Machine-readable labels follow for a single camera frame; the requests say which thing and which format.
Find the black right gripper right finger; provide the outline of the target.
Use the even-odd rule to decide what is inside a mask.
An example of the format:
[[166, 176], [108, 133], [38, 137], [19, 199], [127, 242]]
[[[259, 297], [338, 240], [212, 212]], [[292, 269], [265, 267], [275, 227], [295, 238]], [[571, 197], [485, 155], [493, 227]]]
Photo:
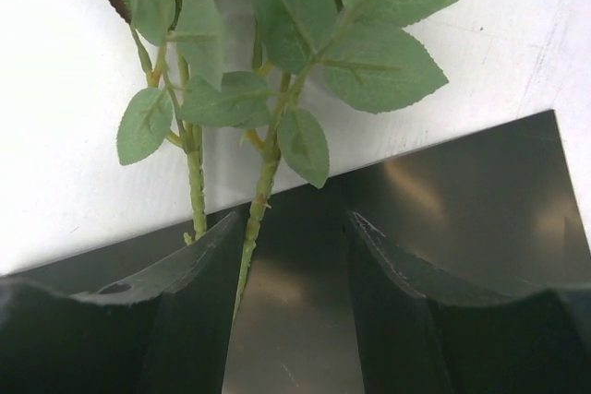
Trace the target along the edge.
[[345, 225], [356, 340], [368, 393], [586, 393], [590, 289], [508, 295]]

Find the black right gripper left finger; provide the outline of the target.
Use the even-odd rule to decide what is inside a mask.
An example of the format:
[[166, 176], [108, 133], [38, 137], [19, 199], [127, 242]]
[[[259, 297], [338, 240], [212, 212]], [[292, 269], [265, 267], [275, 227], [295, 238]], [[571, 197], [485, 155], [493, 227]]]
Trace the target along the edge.
[[221, 392], [241, 256], [240, 219], [229, 213], [96, 293], [2, 279], [2, 391]]

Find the pink rose bouquet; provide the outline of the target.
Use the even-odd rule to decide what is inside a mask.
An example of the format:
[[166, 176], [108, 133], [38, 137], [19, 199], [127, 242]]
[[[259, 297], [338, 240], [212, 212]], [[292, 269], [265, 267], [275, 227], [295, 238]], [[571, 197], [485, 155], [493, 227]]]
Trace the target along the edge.
[[188, 82], [201, 80], [219, 90], [223, 79], [223, 25], [214, 0], [107, 0], [129, 26], [146, 88], [127, 105], [116, 134], [120, 164], [147, 159], [165, 141], [187, 159], [192, 233], [186, 244], [207, 232], [202, 128], [182, 114]]

